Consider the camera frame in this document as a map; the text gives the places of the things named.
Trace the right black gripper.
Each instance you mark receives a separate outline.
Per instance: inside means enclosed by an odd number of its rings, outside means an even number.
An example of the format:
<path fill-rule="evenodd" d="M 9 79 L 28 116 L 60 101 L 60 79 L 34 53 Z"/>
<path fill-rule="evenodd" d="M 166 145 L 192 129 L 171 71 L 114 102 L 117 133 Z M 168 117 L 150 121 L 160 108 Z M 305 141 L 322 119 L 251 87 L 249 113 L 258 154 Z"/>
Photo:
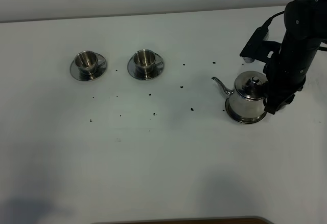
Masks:
<path fill-rule="evenodd" d="M 317 48 L 282 47 L 274 59 L 264 67 L 268 79 L 265 88 L 265 111 L 274 115 L 291 104 L 297 92 L 301 92 L 306 73 L 317 52 Z"/>

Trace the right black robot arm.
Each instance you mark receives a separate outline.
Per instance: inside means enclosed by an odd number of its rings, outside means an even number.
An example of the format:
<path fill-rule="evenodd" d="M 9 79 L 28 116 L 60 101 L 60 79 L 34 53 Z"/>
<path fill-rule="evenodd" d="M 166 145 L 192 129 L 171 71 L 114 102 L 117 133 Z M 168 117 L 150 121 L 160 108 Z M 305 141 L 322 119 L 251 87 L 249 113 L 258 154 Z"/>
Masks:
<path fill-rule="evenodd" d="M 284 10 L 286 32 L 280 51 L 264 67 L 265 111 L 275 114 L 303 88 L 306 73 L 326 39 L 326 0 L 294 0 Z"/>

